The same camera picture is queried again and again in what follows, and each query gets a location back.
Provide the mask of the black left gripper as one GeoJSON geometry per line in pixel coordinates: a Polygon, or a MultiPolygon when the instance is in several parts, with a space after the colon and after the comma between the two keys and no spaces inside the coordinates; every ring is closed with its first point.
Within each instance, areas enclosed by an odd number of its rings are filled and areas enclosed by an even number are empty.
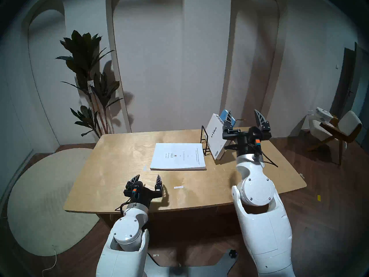
{"type": "Polygon", "coordinates": [[[138,203],[149,207],[153,199],[163,197],[163,185],[160,175],[157,175],[155,190],[151,190],[143,185],[140,180],[140,174],[131,178],[126,183],[124,196],[129,198],[128,203],[138,203]]]}

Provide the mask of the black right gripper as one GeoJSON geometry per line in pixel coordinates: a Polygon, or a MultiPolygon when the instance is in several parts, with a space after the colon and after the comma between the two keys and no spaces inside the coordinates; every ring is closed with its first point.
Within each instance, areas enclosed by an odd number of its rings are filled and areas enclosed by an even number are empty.
{"type": "Polygon", "coordinates": [[[235,150],[237,156],[254,154],[256,157],[264,155],[261,149],[261,141],[271,138],[270,124],[266,118],[254,109],[256,126],[252,126],[248,131],[234,130],[234,117],[229,110],[223,110],[223,140],[235,141],[235,144],[224,146],[225,150],[235,150]]]}

